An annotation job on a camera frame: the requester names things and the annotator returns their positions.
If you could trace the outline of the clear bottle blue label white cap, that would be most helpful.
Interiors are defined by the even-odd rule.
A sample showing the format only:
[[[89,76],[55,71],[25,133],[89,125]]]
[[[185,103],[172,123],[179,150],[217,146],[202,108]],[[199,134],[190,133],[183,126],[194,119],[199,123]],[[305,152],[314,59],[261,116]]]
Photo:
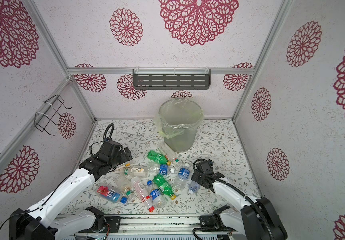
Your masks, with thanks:
[[[180,191],[185,187],[191,173],[190,166],[188,163],[182,164],[180,167],[178,167],[178,169],[179,171],[173,184],[173,188],[176,191]]]

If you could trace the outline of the small clear bottle pale blue cap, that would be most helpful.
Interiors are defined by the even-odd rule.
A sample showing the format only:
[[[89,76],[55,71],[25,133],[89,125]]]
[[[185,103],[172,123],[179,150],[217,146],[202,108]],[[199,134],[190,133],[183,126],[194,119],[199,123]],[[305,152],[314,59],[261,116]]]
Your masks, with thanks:
[[[200,187],[201,186],[198,183],[196,183],[195,181],[191,181],[191,183],[189,184],[188,194],[195,194],[200,189]]]

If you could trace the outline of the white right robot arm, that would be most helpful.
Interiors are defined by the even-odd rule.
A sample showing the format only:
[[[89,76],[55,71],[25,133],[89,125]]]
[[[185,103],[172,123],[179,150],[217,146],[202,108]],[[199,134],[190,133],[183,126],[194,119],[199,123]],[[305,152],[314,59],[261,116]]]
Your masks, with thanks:
[[[247,240],[286,240],[287,231],[273,204],[265,197],[251,197],[231,184],[221,173],[215,173],[212,160],[193,162],[191,180],[212,193],[221,196],[232,206],[216,209],[211,216],[200,217],[197,232],[237,232]]]

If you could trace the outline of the blue pink Fiji bottle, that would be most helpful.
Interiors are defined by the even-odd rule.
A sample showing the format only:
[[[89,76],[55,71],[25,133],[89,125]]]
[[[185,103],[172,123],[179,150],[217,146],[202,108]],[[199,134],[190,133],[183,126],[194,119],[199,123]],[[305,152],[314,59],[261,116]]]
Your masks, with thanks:
[[[126,197],[124,197],[117,189],[109,187],[109,186],[99,186],[96,190],[96,193],[100,197],[112,203],[121,203],[121,204],[127,203]]]

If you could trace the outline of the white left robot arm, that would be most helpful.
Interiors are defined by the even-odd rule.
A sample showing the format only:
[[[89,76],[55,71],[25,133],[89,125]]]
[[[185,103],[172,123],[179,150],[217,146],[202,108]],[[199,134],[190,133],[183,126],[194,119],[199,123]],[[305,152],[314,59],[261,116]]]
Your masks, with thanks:
[[[131,160],[129,148],[113,140],[104,142],[96,154],[83,161],[48,196],[27,210],[17,209],[11,214],[9,239],[61,240],[79,231],[103,230],[104,213],[95,207],[88,207],[63,220],[57,221],[56,217],[84,189]]]

